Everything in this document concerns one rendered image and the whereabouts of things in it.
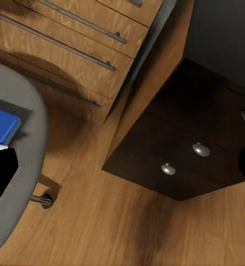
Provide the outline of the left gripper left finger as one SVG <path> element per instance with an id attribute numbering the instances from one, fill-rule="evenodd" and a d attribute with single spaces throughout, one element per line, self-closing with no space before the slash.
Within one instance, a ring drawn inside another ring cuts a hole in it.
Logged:
<path id="1" fill-rule="evenodd" d="M 17 170 L 18 160 L 14 148 L 0 150 L 0 197 Z"/>

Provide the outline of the swivel chair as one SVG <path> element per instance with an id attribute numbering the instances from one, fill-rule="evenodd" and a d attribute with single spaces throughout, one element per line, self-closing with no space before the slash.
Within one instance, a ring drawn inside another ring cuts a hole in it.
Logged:
<path id="1" fill-rule="evenodd" d="M 0 249 L 8 240 L 29 202 L 44 209 L 54 201 L 49 193 L 34 196 L 48 141 L 48 110 L 40 91 L 17 70 L 0 64 L 0 110 L 20 118 L 21 126 L 8 144 L 18 170 L 0 197 Z"/>

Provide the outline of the folder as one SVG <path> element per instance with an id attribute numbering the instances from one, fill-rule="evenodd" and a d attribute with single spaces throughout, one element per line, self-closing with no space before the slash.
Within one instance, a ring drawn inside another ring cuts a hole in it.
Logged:
<path id="1" fill-rule="evenodd" d="M 0 110 L 0 145 L 8 146 L 20 126 L 19 117 Z"/>

